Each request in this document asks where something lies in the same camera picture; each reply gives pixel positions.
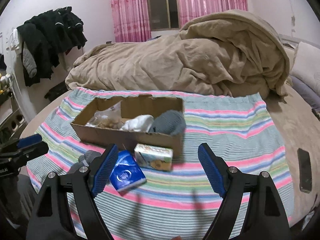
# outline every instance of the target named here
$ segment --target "open cardboard box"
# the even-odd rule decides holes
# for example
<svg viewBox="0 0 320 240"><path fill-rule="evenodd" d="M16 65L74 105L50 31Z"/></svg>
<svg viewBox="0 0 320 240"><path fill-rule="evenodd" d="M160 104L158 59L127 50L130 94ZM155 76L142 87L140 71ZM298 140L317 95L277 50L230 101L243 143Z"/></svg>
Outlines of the open cardboard box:
<svg viewBox="0 0 320 240"><path fill-rule="evenodd" d="M173 149L173 156L182 153L183 134L170 136L161 133L120 131L111 128L85 126L96 111L103 111L121 101L121 117L123 120L133 119L138 115L150 114L155 119L168 110L184 112L183 100L172 97L153 97L143 94L138 97L95 98L71 123L78 137L88 143L107 146L115 143L120 150L134 151L137 143Z"/></svg>

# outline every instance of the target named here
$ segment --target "black tripod clamp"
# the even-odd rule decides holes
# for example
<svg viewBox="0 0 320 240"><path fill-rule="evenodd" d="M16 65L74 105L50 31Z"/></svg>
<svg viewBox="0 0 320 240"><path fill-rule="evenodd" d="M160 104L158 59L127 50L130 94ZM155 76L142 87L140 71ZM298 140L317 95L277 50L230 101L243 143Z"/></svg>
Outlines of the black tripod clamp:
<svg viewBox="0 0 320 240"><path fill-rule="evenodd" d="M87 238L113 240L93 199L107 183L116 163L117 153L116 146L110 145L89 167L83 166L73 174L60 176L50 172L33 207L26 239L83 239L76 235L70 215L67 192L73 192ZM228 167L222 158L214 155L207 144L199 146L198 157L213 190L223 198L203 240L229 239L244 192L251 193L247 213L240 235L232 239L291 239L282 201L268 172L251 175L242 173L236 167Z"/></svg>
<svg viewBox="0 0 320 240"><path fill-rule="evenodd" d="M26 240L74 240L77 236L70 215L67 193L73 193L78 214L88 239L113 240L94 202L109 179L118 159L118 148L109 145L89 167L58 175L50 172L33 206Z"/></svg>
<svg viewBox="0 0 320 240"><path fill-rule="evenodd" d="M223 198L203 239L229 239L245 192L250 192L247 213L240 235L232 239L291 239L284 206L268 172L252 175L242 173L236 167L228 167L206 143L199 146L198 157L212 189Z"/></svg>
<svg viewBox="0 0 320 240"><path fill-rule="evenodd" d="M9 141L0 148L0 179L17 176L19 168L48 153L48 145L40 134Z"/></svg>

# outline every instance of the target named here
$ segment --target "blue tissue pack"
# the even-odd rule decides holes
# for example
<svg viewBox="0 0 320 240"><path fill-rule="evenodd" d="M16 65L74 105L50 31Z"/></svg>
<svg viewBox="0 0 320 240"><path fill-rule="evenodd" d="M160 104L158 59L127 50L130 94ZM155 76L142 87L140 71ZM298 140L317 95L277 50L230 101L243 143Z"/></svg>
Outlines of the blue tissue pack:
<svg viewBox="0 0 320 240"><path fill-rule="evenodd" d="M119 152L118 160L109 179L118 192L137 187L147 181L146 176L127 150Z"/></svg>

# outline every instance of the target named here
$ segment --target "white cloth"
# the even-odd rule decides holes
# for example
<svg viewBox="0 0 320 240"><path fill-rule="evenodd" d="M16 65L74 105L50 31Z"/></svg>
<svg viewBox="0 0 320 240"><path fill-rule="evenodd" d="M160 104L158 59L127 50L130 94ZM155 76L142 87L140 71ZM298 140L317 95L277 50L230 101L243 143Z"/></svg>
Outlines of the white cloth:
<svg viewBox="0 0 320 240"><path fill-rule="evenodd" d="M70 70L73 69L73 65L67 63L64 53L58 53L58 58L59 58L60 65L63 67L65 71L69 73Z"/></svg>
<svg viewBox="0 0 320 240"><path fill-rule="evenodd" d="M152 115L139 115L134 119L128 120L120 128L121 131L148 132L153 124Z"/></svg>
<svg viewBox="0 0 320 240"><path fill-rule="evenodd" d="M14 29L10 35L10 50L15 50L17 54L21 53L21 43L17 29Z"/></svg>
<svg viewBox="0 0 320 240"><path fill-rule="evenodd" d="M291 75L299 78L320 96L320 49L300 42Z"/></svg>

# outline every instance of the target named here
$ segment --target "hanging clothes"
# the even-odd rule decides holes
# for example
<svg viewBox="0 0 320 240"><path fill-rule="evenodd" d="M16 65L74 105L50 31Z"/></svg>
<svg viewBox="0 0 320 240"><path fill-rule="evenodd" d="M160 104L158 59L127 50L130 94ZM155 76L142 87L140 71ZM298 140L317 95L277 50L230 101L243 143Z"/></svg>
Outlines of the hanging clothes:
<svg viewBox="0 0 320 240"><path fill-rule="evenodd" d="M41 78L51 78L52 66L60 63L58 54L73 47L80 49L87 42L84 23L71 10L70 6L50 10L33 16L17 28L22 48L28 48L21 54L26 86L39 83Z"/></svg>
<svg viewBox="0 0 320 240"><path fill-rule="evenodd" d="M28 71L25 69L25 67L23 68L26 86L30 87L33 84L39 83L40 78L51 78L53 73L53 64L50 61L48 52L51 49L51 45L47 42L45 36L36 28L34 24L31 23L23 24L17 27L17 30L23 42L27 44L37 66L37 73L32 78L29 77Z"/></svg>

